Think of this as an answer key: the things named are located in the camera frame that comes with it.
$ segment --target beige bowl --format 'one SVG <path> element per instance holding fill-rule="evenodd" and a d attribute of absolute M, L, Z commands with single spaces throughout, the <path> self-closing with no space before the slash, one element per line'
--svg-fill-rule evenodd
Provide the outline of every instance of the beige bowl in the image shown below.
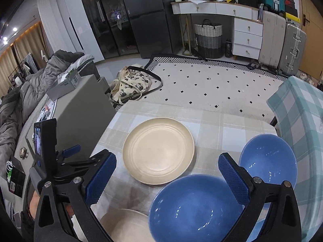
<path fill-rule="evenodd" d="M 126 169 L 135 179 L 160 185 L 185 172 L 194 156 L 194 140 L 180 122 L 153 118 L 130 132 L 122 156 Z"/>
<path fill-rule="evenodd" d="M 116 209 L 105 214 L 100 223 L 114 242 L 155 242 L 148 217 L 140 212 Z"/>

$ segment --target silver suitcase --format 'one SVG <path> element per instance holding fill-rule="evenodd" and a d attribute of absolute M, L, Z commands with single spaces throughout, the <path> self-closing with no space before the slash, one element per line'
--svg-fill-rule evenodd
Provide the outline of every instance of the silver suitcase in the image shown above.
<path fill-rule="evenodd" d="M 302 61 L 306 33 L 298 26 L 286 23 L 285 40 L 278 68 L 287 75 L 296 75 Z"/>
<path fill-rule="evenodd" d="M 268 11 L 263 11 L 263 40 L 259 63 L 277 67 L 283 48 L 286 20 Z"/>

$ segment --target tablecloth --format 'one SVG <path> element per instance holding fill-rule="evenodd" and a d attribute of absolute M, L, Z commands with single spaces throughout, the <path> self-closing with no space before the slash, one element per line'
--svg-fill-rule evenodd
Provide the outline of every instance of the tablecloth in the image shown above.
<path fill-rule="evenodd" d="M 302 241 L 308 242 L 323 222 L 323 92 L 292 76 L 267 104 L 275 113 L 281 137 L 297 160 L 294 192 Z"/>
<path fill-rule="evenodd" d="M 114 208 L 128 208 L 148 215 L 151 202 L 165 186 L 149 186 L 135 180 L 122 160 L 123 143 L 129 132 L 140 123 L 154 117 L 169 117 L 180 121 L 193 135 L 195 155 L 186 172 L 222 177 L 218 157 L 228 152 L 238 163 L 245 144 L 262 133 L 276 134 L 274 127 L 263 121 L 191 109 L 167 104 L 129 101 L 114 116 L 102 135 L 102 145 L 117 157 L 117 168 L 97 204 L 92 210 L 98 219 Z"/>

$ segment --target dark gray refrigerator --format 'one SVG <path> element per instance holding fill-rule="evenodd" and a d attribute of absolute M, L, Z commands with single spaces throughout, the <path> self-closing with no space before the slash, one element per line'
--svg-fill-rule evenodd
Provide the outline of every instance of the dark gray refrigerator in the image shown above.
<path fill-rule="evenodd" d="M 180 50 L 179 20 L 172 12 L 174 0 L 124 0 L 142 58 Z"/>

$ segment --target basket handle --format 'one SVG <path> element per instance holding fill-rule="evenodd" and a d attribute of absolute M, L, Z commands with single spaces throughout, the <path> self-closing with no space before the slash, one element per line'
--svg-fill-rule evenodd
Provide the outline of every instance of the basket handle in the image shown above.
<path fill-rule="evenodd" d="M 204 22 L 205 21 L 208 21 L 210 23 L 211 26 L 213 26 L 213 29 L 215 29 L 215 26 L 211 23 L 211 21 L 209 19 L 204 19 L 203 22 L 202 22 L 202 28 L 203 28 L 203 25 L 204 25 Z"/>

